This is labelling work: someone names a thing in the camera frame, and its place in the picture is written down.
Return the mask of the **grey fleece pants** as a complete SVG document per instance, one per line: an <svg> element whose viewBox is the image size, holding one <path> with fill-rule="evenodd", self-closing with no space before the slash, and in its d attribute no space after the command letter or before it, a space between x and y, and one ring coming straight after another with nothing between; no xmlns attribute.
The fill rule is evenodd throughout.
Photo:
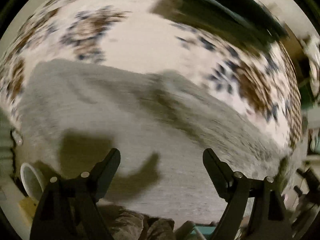
<svg viewBox="0 0 320 240"><path fill-rule="evenodd" d="M225 209L204 168L205 149L254 179L275 176L289 152L175 72L41 62L18 109L21 158L74 178L117 148L120 167L103 203L177 224L217 221Z"/></svg>

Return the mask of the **person's grey trouser legs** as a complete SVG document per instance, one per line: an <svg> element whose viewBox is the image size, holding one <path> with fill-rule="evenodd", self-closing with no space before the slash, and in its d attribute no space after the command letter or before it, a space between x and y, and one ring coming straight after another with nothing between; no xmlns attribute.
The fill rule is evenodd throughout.
<svg viewBox="0 0 320 240"><path fill-rule="evenodd" d="M105 205L98 210L114 239L175 239L172 219L154 217L122 206Z"/></svg>

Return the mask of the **teal white drying rack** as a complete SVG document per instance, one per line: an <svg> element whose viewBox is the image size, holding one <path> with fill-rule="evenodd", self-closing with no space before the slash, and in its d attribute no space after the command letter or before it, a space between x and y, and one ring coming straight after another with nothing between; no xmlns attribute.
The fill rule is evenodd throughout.
<svg viewBox="0 0 320 240"><path fill-rule="evenodd" d="M220 239L215 236L217 226L218 222L203 224L188 220L174 231L174 235L176 239Z"/></svg>

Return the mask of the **white cup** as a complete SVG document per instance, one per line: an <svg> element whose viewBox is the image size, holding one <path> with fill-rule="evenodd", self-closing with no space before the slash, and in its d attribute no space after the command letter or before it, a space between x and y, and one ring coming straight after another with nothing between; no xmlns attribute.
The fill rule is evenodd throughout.
<svg viewBox="0 0 320 240"><path fill-rule="evenodd" d="M35 203L38 203L46 187L43 173L34 165L23 163L20 168L20 175L26 193Z"/></svg>

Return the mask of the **floral bed blanket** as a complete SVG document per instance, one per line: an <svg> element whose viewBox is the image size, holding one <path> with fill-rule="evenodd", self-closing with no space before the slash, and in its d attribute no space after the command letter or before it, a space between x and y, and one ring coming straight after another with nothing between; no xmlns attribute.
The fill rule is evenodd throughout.
<svg viewBox="0 0 320 240"><path fill-rule="evenodd" d="M252 54L151 12L159 0L46 0L1 57L1 109L18 103L39 62L64 59L137 73L172 69L245 116L279 146L302 136L300 93L281 41Z"/></svg>

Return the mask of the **dark green plush coat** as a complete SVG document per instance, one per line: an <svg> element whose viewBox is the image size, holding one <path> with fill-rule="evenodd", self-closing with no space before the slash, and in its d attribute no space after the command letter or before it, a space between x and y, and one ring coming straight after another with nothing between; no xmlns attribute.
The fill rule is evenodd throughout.
<svg viewBox="0 0 320 240"><path fill-rule="evenodd" d="M217 35L252 54L267 53L287 31L255 0L159 0L151 12Z"/></svg>

